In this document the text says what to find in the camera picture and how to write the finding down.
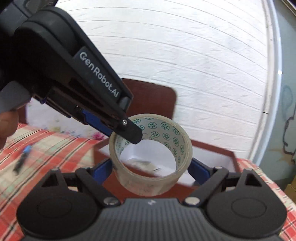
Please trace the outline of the person's left hand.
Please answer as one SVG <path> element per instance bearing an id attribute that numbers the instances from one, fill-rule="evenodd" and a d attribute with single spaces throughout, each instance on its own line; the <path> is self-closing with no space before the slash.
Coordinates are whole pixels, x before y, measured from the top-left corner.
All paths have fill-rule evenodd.
<path id="1" fill-rule="evenodd" d="M 19 115 L 17 111 L 0 114 L 0 149 L 5 146 L 6 139 L 13 135 L 18 127 Z"/>

